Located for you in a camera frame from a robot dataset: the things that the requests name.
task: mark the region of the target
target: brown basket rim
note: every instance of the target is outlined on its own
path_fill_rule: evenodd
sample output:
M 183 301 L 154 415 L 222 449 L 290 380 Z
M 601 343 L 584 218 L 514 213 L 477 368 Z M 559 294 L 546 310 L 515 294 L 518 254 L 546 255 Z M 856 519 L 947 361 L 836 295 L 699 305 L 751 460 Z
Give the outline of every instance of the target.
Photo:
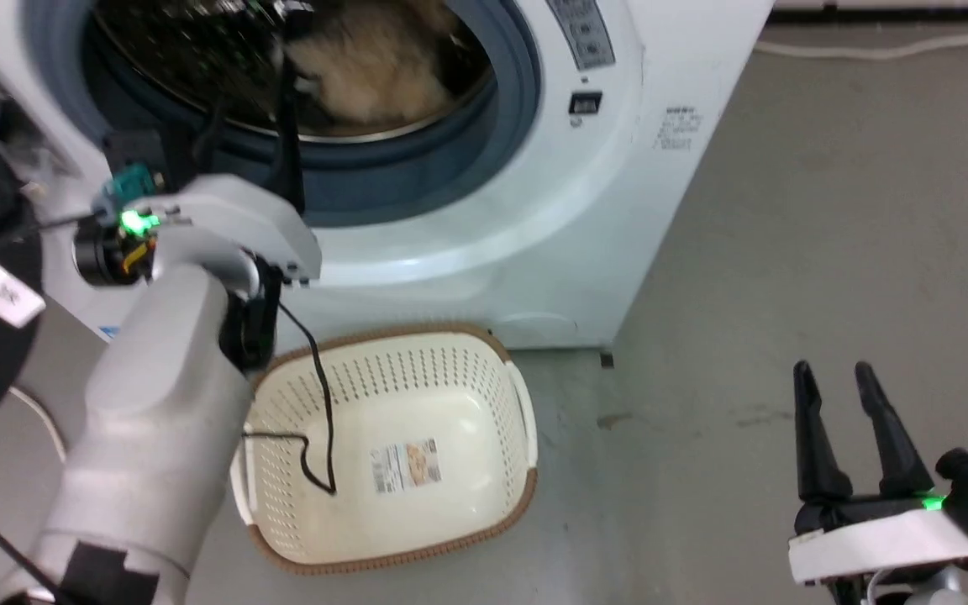
M 318 351 L 329 351 L 341 347 L 349 347 L 349 345 L 360 345 L 364 344 L 364 342 L 385 340 L 400 336 L 416 336 L 416 334 L 468 334 L 469 336 L 477 337 L 479 340 L 487 342 L 489 347 L 499 355 L 499 359 L 503 363 L 508 363 L 511 360 L 510 352 L 488 330 L 482 329 L 480 326 L 461 322 L 428 323 L 392 327 L 392 329 L 369 330 L 369 332 L 353 334 L 353 336 L 345 336 L 320 342 L 318 344 Z M 281 366 L 311 355 L 312 350 L 304 348 L 277 356 L 264 374 L 258 375 L 254 379 L 253 388 L 258 390 L 260 384 Z M 475 544 L 480 544 L 482 541 L 494 539 L 494 537 L 506 532 L 507 529 L 512 528 L 518 521 L 521 521 L 525 513 L 528 512 L 529 505 L 533 501 L 535 490 L 537 490 L 537 480 L 537 468 L 529 468 L 525 475 L 525 490 L 522 491 L 522 498 L 519 499 L 518 505 L 514 506 L 514 510 L 511 510 L 511 513 L 506 518 L 492 525 L 491 528 L 481 529 L 480 532 L 460 537 L 460 539 L 453 539 L 416 550 L 399 552 L 399 554 L 395 555 L 376 556 L 376 558 L 371 559 L 345 560 L 345 562 L 340 563 L 304 564 L 297 563 L 295 560 L 289 560 L 285 556 L 279 555 L 279 552 L 276 552 L 276 549 L 272 548 L 271 544 L 268 544 L 268 541 L 264 537 L 264 532 L 261 531 L 259 525 L 256 523 L 249 525 L 249 537 L 253 540 L 253 544 L 256 545 L 258 551 L 268 560 L 271 560 L 274 566 L 288 571 L 288 573 L 300 576 L 352 574 L 357 571 L 380 570 L 383 567 L 402 566 L 402 564 L 412 563 L 415 560 L 430 559 L 433 556 L 447 555 L 450 552 L 469 548 Z

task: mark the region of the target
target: paper label in basket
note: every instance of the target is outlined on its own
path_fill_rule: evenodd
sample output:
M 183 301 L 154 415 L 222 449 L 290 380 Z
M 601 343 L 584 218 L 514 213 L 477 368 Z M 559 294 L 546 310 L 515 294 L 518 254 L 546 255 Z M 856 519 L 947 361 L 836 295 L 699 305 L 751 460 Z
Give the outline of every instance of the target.
M 372 479 L 376 482 L 377 494 L 393 494 L 441 482 L 435 439 L 373 450 Z

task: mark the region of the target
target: gray floor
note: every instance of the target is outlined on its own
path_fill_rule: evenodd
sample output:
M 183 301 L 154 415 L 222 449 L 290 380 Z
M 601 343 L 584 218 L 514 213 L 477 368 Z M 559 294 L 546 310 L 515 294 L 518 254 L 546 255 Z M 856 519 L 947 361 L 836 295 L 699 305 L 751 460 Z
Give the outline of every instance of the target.
M 71 433 L 96 348 L 52 313 L 24 376 Z M 754 57 L 615 354 L 615 371 L 591 353 L 518 356 L 544 447 L 537 501 L 507 535 L 304 579 L 267 566 L 226 506 L 189 602 L 828 602 L 787 569 L 792 364 L 818 372 L 860 489 L 879 470 L 857 360 L 875 365 L 929 463 L 968 447 L 968 50 L 877 65 Z M 56 472 L 28 411 L 4 406 L 0 524 L 20 544 Z

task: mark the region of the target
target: white washing machine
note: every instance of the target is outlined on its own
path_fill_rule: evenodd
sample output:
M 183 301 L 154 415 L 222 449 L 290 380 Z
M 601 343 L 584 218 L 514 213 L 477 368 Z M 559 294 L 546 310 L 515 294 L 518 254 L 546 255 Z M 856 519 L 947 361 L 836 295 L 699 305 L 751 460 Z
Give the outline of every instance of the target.
M 135 57 L 114 56 L 122 47 L 100 38 L 93 4 L 0 0 L 0 77 L 64 166 L 41 218 L 88 207 L 108 179 L 98 141 L 110 129 L 200 116 L 139 74 Z M 511 348 L 606 348 L 772 1 L 449 5 L 487 53 L 491 79 L 427 127 L 302 143 L 323 275 L 285 303 L 319 338 L 465 320 Z M 218 167 L 255 177 L 273 146 L 261 130 L 229 128 Z M 47 294 L 113 336 L 138 291 L 85 284 L 68 229 L 44 241 Z M 302 344 L 280 326 L 281 350 Z

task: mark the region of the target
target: black baseboard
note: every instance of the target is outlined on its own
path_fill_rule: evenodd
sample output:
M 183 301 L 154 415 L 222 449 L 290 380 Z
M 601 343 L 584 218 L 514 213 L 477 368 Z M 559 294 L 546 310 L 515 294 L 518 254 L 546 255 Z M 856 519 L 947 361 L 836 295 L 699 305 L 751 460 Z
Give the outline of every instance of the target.
M 838 8 L 827 5 L 821 10 L 805 8 L 777 8 L 768 17 L 768 24 L 964 24 L 968 23 L 968 8 Z

